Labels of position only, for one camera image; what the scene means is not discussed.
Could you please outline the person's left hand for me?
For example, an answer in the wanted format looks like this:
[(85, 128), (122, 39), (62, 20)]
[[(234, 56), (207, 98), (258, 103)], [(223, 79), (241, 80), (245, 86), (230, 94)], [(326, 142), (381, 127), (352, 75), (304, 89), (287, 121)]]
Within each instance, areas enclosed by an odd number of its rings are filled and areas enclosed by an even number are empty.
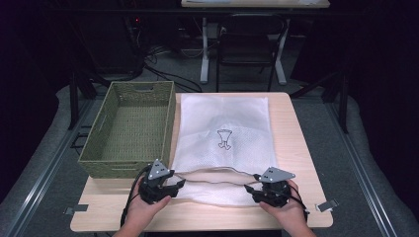
[(156, 203), (149, 204), (141, 199), (138, 189), (139, 182), (134, 186), (133, 193), (135, 194), (135, 197), (130, 198), (124, 227), (131, 227), (132, 229), (141, 231), (151, 222), (153, 217), (169, 203), (171, 197), (167, 196)]

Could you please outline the black chair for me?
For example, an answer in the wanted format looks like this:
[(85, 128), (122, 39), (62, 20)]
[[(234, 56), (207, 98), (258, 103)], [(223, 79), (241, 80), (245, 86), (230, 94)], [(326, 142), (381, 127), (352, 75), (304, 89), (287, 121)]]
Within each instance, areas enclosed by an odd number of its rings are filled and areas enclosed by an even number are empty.
[(216, 86), (220, 67), (270, 67), (267, 91), (271, 91), (281, 40), (288, 29), (286, 19), (275, 14), (232, 14), (217, 26)]

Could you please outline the black metal stand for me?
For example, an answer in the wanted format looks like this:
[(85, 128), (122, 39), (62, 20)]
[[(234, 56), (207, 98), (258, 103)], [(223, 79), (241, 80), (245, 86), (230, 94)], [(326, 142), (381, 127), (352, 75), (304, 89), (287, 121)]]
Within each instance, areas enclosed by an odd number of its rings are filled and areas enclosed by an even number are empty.
[(106, 88), (109, 88), (111, 82), (87, 69), (74, 69), (69, 78), (69, 92), (70, 92), (70, 110), (71, 118), (69, 129), (72, 129), (79, 120), (79, 106), (78, 106), (78, 92), (88, 99), (93, 100), (97, 96), (97, 91), (93, 84), (99, 83)]
[(324, 103), (334, 103), (335, 99), (339, 98), (338, 124), (342, 131), (347, 133), (349, 78), (343, 71), (332, 72), (314, 83), (303, 86), (296, 92), (291, 93), (290, 97), (292, 99), (299, 98), (324, 83), (329, 83), (329, 86), (324, 89), (321, 99)]

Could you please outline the white-legged desk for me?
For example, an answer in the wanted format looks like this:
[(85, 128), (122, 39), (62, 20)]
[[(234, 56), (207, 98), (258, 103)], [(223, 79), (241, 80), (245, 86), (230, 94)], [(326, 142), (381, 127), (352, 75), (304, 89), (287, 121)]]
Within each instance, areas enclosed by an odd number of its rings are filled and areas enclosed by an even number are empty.
[[(329, 0), (181, 0), (182, 7), (190, 8), (274, 8), (274, 9), (325, 9), (330, 6)], [(209, 81), (210, 56), (208, 43), (208, 21), (203, 17), (203, 58), (201, 68), (201, 83)], [(275, 69), (280, 85), (286, 85), (287, 80), (281, 63), (281, 53), (284, 48), (285, 39), (280, 43), (280, 54), (277, 56)]]

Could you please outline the metal floor rail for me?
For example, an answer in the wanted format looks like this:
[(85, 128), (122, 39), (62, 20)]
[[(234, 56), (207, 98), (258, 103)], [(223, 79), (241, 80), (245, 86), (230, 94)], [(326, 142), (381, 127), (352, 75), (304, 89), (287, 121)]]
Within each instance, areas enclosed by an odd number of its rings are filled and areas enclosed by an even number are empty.
[(350, 135), (346, 133), (340, 125), (338, 112), (336, 111), (333, 104), (326, 103), (325, 108), (328, 115), (331, 117), (347, 152), (349, 153), (349, 161), (352, 166), (352, 170), (363, 192), (370, 211), (377, 223), (377, 227), (381, 235), (383, 237), (398, 237), (394, 226), (391, 223), (387, 212), (377, 195), (376, 189), (374, 188), (373, 183), (371, 182), (371, 179), (361, 162), (359, 153), (354, 143), (352, 142)]
[(70, 106), (66, 102), (60, 103), (49, 129), (28, 165), (0, 204), (0, 220), (5, 224), (0, 235), (23, 236), (59, 170), (71, 140), (77, 134), (93, 105), (94, 101), (91, 100), (82, 102), (78, 110), (79, 119), (73, 128), (69, 129)]

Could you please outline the green woven basket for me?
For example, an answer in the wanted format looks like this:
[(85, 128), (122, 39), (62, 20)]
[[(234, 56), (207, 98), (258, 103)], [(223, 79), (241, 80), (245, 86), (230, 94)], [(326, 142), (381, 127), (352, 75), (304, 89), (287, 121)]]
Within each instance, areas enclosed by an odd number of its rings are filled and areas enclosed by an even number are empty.
[(176, 94), (171, 81), (114, 82), (78, 164), (94, 179), (130, 179), (170, 160)]

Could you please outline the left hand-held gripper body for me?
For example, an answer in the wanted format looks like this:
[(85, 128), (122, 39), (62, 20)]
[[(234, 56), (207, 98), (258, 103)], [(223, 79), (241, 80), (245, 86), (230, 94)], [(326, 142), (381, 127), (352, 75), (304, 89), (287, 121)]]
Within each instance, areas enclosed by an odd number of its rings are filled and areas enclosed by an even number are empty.
[(173, 170), (169, 170), (161, 161), (155, 160), (140, 182), (139, 194), (141, 199), (153, 204), (167, 197), (164, 190), (175, 187), (165, 186), (164, 183), (173, 175)]

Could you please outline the black computer tower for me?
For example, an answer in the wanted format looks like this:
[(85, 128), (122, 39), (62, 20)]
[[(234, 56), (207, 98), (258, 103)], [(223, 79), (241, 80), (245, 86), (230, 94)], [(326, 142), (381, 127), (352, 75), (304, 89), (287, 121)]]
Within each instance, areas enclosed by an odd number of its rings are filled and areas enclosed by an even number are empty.
[(134, 50), (123, 17), (81, 16), (78, 25), (96, 70), (103, 74), (132, 74), (142, 62)]

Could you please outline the person's right hand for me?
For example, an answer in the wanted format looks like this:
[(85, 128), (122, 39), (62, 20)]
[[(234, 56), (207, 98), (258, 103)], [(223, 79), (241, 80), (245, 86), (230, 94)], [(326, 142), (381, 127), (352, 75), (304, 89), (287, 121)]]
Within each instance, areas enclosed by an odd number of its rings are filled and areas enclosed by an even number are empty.
[(292, 180), (288, 180), (288, 183), (291, 186), (292, 198), (286, 205), (283, 207), (273, 207), (262, 201), (259, 205), (267, 213), (272, 215), (287, 232), (297, 228), (309, 228), (304, 217), (303, 207), (299, 203), (298, 186)]

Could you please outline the white mesh laundry bag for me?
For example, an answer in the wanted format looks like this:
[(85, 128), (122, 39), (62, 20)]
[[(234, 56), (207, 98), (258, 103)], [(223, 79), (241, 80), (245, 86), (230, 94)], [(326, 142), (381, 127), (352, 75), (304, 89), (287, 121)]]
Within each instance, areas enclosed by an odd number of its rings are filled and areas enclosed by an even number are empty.
[(253, 176), (277, 164), (269, 99), (184, 94), (172, 164), (186, 181), (177, 198), (219, 206), (252, 206)]

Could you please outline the black floor bracket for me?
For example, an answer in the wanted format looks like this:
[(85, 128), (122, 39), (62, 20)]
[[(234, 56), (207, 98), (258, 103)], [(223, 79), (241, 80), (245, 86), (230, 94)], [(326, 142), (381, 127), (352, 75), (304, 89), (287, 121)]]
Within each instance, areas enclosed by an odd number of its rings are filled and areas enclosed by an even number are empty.
[(71, 141), (70, 147), (74, 149), (83, 148), (89, 132), (91, 129), (91, 125), (82, 125), (80, 130), (76, 133), (75, 138)]

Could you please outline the grey tape strip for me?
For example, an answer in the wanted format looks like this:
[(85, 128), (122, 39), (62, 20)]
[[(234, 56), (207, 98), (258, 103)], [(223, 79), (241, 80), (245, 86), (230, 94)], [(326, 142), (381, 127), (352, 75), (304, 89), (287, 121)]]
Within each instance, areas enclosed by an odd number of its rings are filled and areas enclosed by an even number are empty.
[(72, 207), (67, 207), (63, 213), (66, 215), (74, 215), (75, 212), (87, 211), (88, 204), (75, 204)]
[(336, 199), (331, 199), (324, 203), (317, 204), (315, 207), (318, 211), (324, 212), (324, 211), (332, 211), (333, 208), (338, 205), (339, 205), (339, 202)]

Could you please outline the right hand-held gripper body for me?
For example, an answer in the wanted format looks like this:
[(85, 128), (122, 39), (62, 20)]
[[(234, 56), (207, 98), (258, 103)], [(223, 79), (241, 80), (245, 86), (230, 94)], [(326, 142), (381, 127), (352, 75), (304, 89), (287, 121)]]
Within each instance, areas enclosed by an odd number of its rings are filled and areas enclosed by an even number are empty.
[(295, 174), (279, 168), (268, 168), (258, 178), (258, 181), (262, 184), (262, 190), (258, 195), (259, 201), (274, 207), (282, 207), (287, 204), (292, 195), (288, 180), (294, 177)]

